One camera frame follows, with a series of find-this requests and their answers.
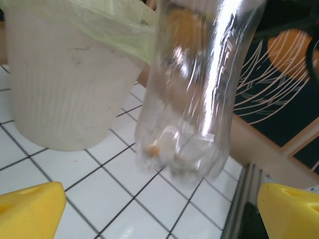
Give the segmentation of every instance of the green plastic bag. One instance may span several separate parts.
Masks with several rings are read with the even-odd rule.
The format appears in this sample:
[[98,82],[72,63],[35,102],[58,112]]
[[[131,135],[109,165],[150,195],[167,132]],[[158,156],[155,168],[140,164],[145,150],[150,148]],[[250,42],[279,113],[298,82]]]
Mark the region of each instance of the green plastic bag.
[[0,0],[69,24],[100,42],[150,63],[157,14],[140,0]]

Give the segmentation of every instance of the white tile floor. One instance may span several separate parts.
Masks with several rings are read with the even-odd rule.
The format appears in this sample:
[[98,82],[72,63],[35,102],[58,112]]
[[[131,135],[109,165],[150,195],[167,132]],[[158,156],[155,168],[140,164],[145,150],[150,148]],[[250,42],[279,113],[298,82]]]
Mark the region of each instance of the white tile floor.
[[219,239],[242,166],[185,187],[167,171],[141,173],[134,130],[145,89],[134,85],[105,140],[79,152],[44,149],[15,128],[9,74],[0,68],[0,194],[62,182],[68,199],[56,239]]

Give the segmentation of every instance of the plastic bottle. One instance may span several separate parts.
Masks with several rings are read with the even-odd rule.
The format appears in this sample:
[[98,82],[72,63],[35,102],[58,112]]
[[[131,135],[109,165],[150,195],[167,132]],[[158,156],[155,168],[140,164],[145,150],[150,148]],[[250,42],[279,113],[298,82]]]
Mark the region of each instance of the plastic bottle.
[[184,182],[216,177],[230,151],[238,80],[266,0],[159,0],[137,160]]

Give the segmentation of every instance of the white plastic bucket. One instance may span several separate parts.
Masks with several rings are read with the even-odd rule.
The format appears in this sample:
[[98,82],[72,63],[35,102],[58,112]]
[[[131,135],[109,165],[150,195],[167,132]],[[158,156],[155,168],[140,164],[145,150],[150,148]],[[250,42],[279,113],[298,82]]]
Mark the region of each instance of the white plastic bucket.
[[55,150],[92,147],[107,135],[142,65],[67,25],[27,10],[5,12],[16,127]]

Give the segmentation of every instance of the bottle bottom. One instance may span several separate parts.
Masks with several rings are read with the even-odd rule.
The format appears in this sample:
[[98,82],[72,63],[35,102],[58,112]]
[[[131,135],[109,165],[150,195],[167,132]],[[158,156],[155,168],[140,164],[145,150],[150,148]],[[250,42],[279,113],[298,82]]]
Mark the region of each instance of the bottle bottom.
[[182,185],[198,184],[207,176],[216,178],[227,159],[214,144],[196,160],[189,160],[187,156],[190,154],[165,152],[154,144],[147,147],[138,145],[138,149],[137,161],[140,167],[157,172],[165,169],[171,179]]

